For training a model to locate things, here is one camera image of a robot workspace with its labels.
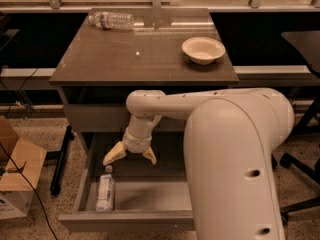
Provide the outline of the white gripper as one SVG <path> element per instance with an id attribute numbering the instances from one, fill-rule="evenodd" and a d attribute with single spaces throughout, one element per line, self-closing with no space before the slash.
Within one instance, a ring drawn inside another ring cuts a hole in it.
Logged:
<path id="1" fill-rule="evenodd" d="M 103 165 L 107 166 L 116 160 L 126 156 L 126 149 L 131 153 L 142 153 L 143 157 L 150 160 L 153 165 L 157 163 L 156 156 L 151 146 L 152 137 L 139 138 L 135 137 L 125 130 L 122 141 L 117 142 L 113 148 L 104 156 Z"/>

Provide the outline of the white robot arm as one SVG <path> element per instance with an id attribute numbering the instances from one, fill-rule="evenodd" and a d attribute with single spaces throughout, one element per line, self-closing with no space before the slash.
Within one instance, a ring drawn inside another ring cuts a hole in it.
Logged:
<path id="1" fill-rule="evenodd" d="M 155 158 L 152 131 L 164 118 L 185 124 L 183 151 L 197 240 L 285 240 L 271 153 L 290 135 L 290 102 L 270 88 L 167 95 L 137 90 L 122 141 L 104 157 Z"/>

